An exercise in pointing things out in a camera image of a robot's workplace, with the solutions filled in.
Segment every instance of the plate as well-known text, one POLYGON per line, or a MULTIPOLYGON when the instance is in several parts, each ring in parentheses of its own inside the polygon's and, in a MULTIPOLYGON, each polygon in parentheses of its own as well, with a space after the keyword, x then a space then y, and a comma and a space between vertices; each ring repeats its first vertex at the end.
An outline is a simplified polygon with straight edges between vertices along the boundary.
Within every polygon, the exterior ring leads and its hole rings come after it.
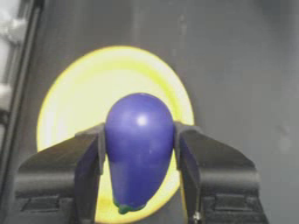
MULTIPOLYGON (((130 46, 110 46, 78 58, 53 82, 38 116, 37 150, 102 123, 114 102, 132 93, 158 97, 170 110, 173 120, 193 124, 189 97, 173 70, 148 51, 130 46)), ((100 177, 96 222, 129 223, 141 220, 165 204, 178 185, 172 155, 162 184, 145 208, 118 214, 112 201, 106 160, 100 177)))

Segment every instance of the gray surface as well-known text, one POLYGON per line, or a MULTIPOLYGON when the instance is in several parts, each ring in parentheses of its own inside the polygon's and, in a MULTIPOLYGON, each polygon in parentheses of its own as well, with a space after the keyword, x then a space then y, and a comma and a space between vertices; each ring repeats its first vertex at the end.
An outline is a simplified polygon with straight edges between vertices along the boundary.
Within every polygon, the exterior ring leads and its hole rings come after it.
POLYGON ((254 161, 271 223, 297 223, 299 2, 70 2, 50 1, 41 20, 14 145, 20 161, 34 151, 38 108, 65 66, 101 46, 140 46, 173 66, 204 132, 254 161))
MULTIPOLYGON (((9 17, 16 16, 18 3, 20 0, 0 0, 0 26, 6 20, 9 20, 9 17)), ((10 46, 0 37, 0 82, 2 82, 5 76, 5 64, 9 50, 10 46)))

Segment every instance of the yellow plate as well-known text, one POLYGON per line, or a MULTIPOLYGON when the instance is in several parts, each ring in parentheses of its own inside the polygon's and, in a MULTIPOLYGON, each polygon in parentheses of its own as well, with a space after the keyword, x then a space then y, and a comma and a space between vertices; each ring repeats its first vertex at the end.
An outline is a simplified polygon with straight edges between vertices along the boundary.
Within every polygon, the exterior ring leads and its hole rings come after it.
MULTIPOLYGON (((166 64, 149 52, 129 46, 110 46, 77 59, 54 81, 41 105, 37 123, 37 149, 73 137, 102 123, 113 103, 132 93, 157 96, 174 121, 193 123, 192 105, 180 79, 166 64)), ((142 210, 117 213, 112 201, 108 162, 100 178, 96 221, 128 223, 152 214, 178 187, 174 158, 154 196, 142 210)))

